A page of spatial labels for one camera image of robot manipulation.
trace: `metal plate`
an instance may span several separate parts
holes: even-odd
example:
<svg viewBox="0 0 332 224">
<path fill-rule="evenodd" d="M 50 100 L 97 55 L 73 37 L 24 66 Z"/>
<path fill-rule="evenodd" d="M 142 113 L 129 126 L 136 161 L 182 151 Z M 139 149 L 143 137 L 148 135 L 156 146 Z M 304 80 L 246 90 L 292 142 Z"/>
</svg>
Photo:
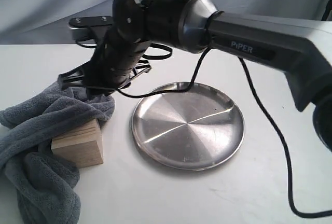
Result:
<svg viewBox="0 0 332 224">
<path fill-rule="evenodd" d="M 176 82 L 154 91 L 182 89 Z M 243 116 L 224 93 L 195 83 L 187 93 L 166 93 L 142 99 L 131 121 L 138 146 L 158 162 L 183 170 L 215 167 L 240 148 Z"/>
</svg>

